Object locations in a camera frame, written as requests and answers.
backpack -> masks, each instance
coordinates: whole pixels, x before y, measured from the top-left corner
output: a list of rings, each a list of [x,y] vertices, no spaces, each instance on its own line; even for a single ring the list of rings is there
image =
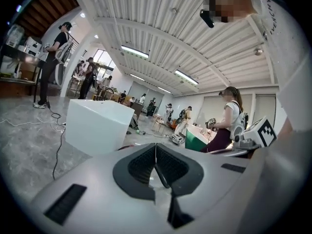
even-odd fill
[[[236,135],[242,133],[246,129],[246,118],[248,118],[248,116],[246,117],[247,114],[240,110],[239,104],[237,102],[231,101],[231,103],[234,103],[239,108],[239,115],[236,118],[235,122],[230,126],[230,139],[234,140]]]
[[[179,118],[176,119],[176,121],[175,121],[176,125],[178,125],[179,123],[181,123],[182,120],[185,119],[185,117],[186,117],[186,112],[185,112],[185,109],[183,109],[183,110],[180,112]]]
[[[68,33],[65,33],[66,34],[66,39],[67,39],[67,42],[64,43],[58,50],[56,50],[55,52],[55,59],[58,60],[59,63],[62,63],[64,64],[68,57],[69,57],[69,54],[70,54],[70,51],[73,47],[73,42],[71,40],[69,40],[69,35]]]

floor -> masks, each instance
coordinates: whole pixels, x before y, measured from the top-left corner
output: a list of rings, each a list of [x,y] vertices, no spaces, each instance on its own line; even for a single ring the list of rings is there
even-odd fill
[[[66,113],[70,98],[50,97],[51,110],[62,117],[59,123],[66,121]],[[7,98],[0,100],[0,122],[7,119],[12,124],[26,122],[55,121],[48,108],[34,109],[31,97]],[[129,128],[131,134],[126,135],[125,145],[142,145],[151,142],[172,144],[160,133],[152,130],[153,121],[141,115],[138,121],[140,130],[146,135],[138,135]],[[56,151],[60,145],[61,132],[55,132],[55,124],[43,123],[37,125],[25,124],[13,127],[7,122],[0,124],[0,167],[8,186],[21,199],[31,199],[48,183],[53,181],[52,170],[56,162]],[[172,134],[166,128],[164,134]],[[58,153],[58,165],[55,177],[59,177],[75,166],[89,159],[90,156],[77,150],[62,138],[62,146]],[[170,202],[170,189],[165,189],[153,171],[150,186],[156,191],[159,210],[167,211]]]

ceiling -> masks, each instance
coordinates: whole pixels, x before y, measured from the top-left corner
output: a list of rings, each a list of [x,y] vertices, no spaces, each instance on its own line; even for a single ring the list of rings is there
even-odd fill
[[[17,24],[24,28],[26,36],[41,38],[56,20],[78,6],[76,0],[32,0],[21,12]]]
[[[203,0],[77,0],[120,71],[145,79],[175,96],[232,85],[275,84],[271,60],[254,19],[216,23],[199,16]],[[148,53],[144,60],[122,51]],[[255,48],[263,49],[260,56]],[[191,76],[193,85],[175,70]]]

white box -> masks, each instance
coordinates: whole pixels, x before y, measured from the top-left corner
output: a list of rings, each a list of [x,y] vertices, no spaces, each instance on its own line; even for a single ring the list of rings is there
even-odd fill
[[[90,156],[113,152],[122,147],[133,113],[134,109],[111,100],[72,99],[65,139]]]

